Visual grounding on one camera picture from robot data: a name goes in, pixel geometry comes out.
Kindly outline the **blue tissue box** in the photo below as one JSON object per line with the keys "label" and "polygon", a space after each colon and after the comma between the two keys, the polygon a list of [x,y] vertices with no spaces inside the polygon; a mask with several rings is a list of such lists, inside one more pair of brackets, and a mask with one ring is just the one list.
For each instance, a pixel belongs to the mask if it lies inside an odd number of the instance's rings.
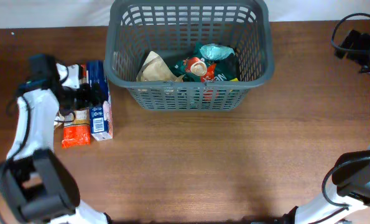
{"label": "blue tissue box", "polygon": [[113,117],[111,94],[108,79],[104,74],[103,61],[93,60],[86,63],[88,84],[97,89],[99,105],[89,109],[91,135],[97,141],[113,138]]}

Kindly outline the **orange spaghetti pack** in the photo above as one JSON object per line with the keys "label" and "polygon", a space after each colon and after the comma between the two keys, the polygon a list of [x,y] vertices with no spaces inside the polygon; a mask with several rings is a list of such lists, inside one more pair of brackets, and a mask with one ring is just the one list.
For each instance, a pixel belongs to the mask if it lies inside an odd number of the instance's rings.
{"label": "orange spaghetti pack", "polygon": [[[63,84],[71,88],[79,88],[88,83],[86,65],[71,65],[69,77]],[[88,108],[76,110],[64,116],[62,147],[83,146],[91,143],[90,116]]]}

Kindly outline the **brown and cream snack bag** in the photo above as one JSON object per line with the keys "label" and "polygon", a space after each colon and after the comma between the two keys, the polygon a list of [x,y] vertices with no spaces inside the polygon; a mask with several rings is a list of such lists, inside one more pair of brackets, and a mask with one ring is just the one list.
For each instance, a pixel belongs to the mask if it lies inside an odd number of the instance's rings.
{"label": "brown and cream snack bag", "polygon": [[58,110],[57,115],[54,119],[54,128],[58,128],[65,122],[65,117],[63,115],[63,112],[61,110]]}

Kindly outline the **beige paper bag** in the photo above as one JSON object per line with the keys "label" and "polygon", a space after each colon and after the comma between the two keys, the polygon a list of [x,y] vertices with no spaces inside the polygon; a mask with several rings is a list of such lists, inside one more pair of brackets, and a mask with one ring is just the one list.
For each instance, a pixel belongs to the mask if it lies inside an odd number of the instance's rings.
{"label": "beige paper bag", "polygon": [[162,57],[150,51],[145,62],[139,70],[136,81],[137,82],[183,82],[184,75],[175,76]]}

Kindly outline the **green Nescafe bag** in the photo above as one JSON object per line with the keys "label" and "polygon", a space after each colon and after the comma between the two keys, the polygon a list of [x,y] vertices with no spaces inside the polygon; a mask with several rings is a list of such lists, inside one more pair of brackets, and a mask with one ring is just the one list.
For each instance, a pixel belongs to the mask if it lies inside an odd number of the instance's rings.
{"label": "green Nescafe bag", "polygon": [[238,58],[230,55],[219,61],[207,60],[200,48],[206,44],[196,43],[192,54],[169,66],[171,72],[179,77],[184,75],[184,82],[238,81]]}

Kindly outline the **light teal tissue pack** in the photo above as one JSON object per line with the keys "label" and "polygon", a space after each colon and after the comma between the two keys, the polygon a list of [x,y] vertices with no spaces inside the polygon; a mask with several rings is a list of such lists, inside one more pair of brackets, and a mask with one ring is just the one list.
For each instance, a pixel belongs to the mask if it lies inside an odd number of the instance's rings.
{"label": "light teal tissue pack", "polygon": [[231,47],[218,45],[218,44],[206,44],[200,48],[201,55],[207,60],[219,61],[228,58],[230,55],[234,55],[235,52]]}

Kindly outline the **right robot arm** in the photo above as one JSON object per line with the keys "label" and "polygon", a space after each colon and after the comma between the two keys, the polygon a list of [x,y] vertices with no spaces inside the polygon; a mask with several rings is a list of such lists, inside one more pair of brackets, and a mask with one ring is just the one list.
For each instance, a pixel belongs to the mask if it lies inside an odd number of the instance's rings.
{"label": "right robot arm", "polygon": [[[370,74],[370,35],[351,30],[340,45],[331,43],[337,58],[347,58]],[[346,223],[346,216],[370,208],[370,145],[365,151],[342,154],[321,183],[321,193],[271,223]]]}

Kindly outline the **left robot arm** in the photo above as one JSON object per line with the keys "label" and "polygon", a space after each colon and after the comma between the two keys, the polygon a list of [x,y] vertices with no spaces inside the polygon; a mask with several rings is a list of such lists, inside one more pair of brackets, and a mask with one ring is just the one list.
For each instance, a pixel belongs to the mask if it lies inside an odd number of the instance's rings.
{"label": "left robot arm", "polygon": [[99,84],[65,85],[51,55],[34,55],[29,62],[30,77],[15,92],[19,118],[14,143],[0,162],[0,194],[19,223],[112,223],[81,200],[53,150],[58,111],[102,105],[108,94]]}

